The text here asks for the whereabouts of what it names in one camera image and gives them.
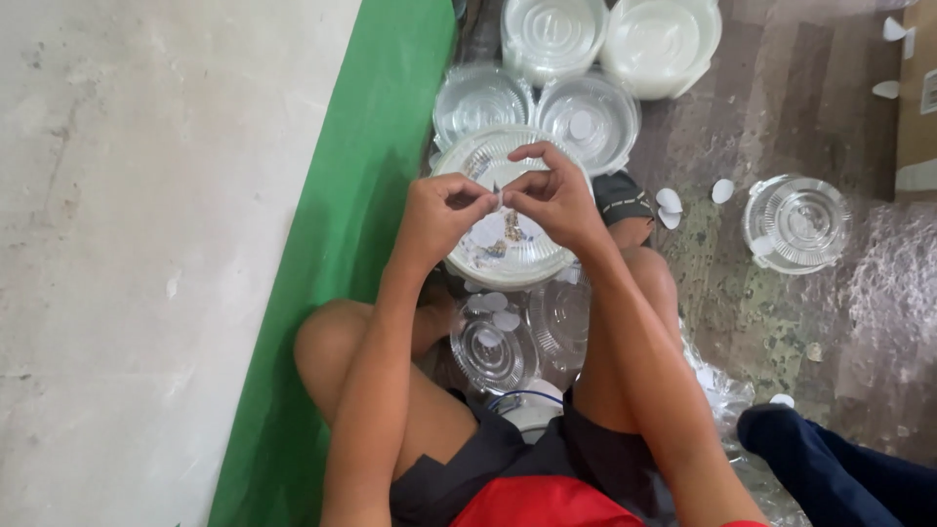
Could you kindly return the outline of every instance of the white label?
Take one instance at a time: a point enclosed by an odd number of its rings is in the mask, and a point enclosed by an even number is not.
[[[917,28],[912,27],[904,34],[904,60],[908,60],[911,57],[915,56],[915,34],[917,33]]]
[[[937,69],[924,75],[924,90],[921,92],[921,115],[937,112]]]

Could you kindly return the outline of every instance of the green wall trim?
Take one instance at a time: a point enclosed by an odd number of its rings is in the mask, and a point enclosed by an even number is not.
[[[210,527],[318,524],[328,429],[292,343],[325,301],[371,302],[455,39],[450,0],[362,0],[238,403]]]

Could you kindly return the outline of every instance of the navy blue cloth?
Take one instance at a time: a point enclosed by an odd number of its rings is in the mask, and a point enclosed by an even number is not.
[[[813,527],[937,525],[935,470],[850,444],[780,404],[746,410],[737,431]]]

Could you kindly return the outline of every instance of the finger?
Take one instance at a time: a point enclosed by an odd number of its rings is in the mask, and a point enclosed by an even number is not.
[[[490,188],[482,187],[461,173],[447,173],[438,175],[433,179],[438,180],[438,191],[443,198],[456,194],[465,194],[477,198],[492,193]]]
[[[490,194],[476,199],[472,204],[462,210],[455,211],[455,216],[458,218],[460,225],[467,231],[469,227],[478,223],[482,218],[495,212],[495,208],[497,207],[498,197],[494,194]]]
[[[546,166],[553,170],[576,168],[576,165],[569,158],[562,155],[549,141],[525,144],[508,154],[508,159],[511,161],[520,161],[526,158],[541,158]]]
[[[517,191],[504,194],[504,205],[538,223],[540,223],[539,218],[543,216],[547,206],[545,202]]]
[[[526,194],[543,194],[550,186],[550,171],[531,170],[522,173],[520,177],[508,183],[503,192],[524,192]]]

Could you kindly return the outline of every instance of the clear plastic container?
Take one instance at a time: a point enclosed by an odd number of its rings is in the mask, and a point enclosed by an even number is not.
[[[450,68],[433,109],[436,146],[445,152],[481,128],[529,124],[532,113],[533,95],[526,81],[493,65]]]
[[[604,0],[507,0],[501,12],[504,67],[534,86],[585,73],[605,42]]]
[[[579,265],[530,292],[528,323],[543,357],[560,371],[577,370],[586,360],[592,287]]]
[[[593,71],[545,86],[533,123],[565,142],[594,176],[628,162],[641,128],[641,111],[618,83]]]
[[[805,275],[838,260],[849,240],[852,214],[835,187],[783,174],[749,190],[742,232],[754,261],[781,273]]]
[[[523,320],[505,330],[495,320],[498,311],[484,306],[481,294],[456,305],[450,341],[456,364],[479,390],[502,395],[541,375],[540,357]],[[508,304],[501,313],[520,317],[520,308]]]
[[[587,179],[586,169],[562,142],[524,125],[485,128],[462,138],[442,156],[432,175],[459,172],[485,188],[493,189],[496,183],[504,188],[526,171],[547,168],[540,159],[507,158],[517,147],[538,141],[552,142]],[[507,207],[473,225],[446,257],[456,274],[493,291],[528,290],[573,260],[573,253],[554,243],[537,223]]]
[[[618,0],[599,60],[637,98],[677,98],[709,70],[721,36],[717,0]]]

